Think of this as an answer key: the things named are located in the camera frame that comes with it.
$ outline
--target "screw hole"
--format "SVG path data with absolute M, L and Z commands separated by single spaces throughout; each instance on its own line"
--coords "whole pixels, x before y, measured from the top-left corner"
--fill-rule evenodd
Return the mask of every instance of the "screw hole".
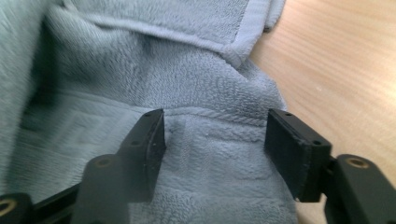
M 17 202 L 13 199 L 4 199 L 0 201 L 0 217 L 9 213 L 17 206 Z
M 347 158 L 346 162 L 356 168 L 366 169 L 369 167 L 369 164 L 366 161 L 358 158 Z
M 109 166 L 110 163 L 111 163 L 111 159 L 103 158 L 103 159 L 97 161 L 95 164 L 96 164 L 97 167 L 103 168 L 103 167 Z

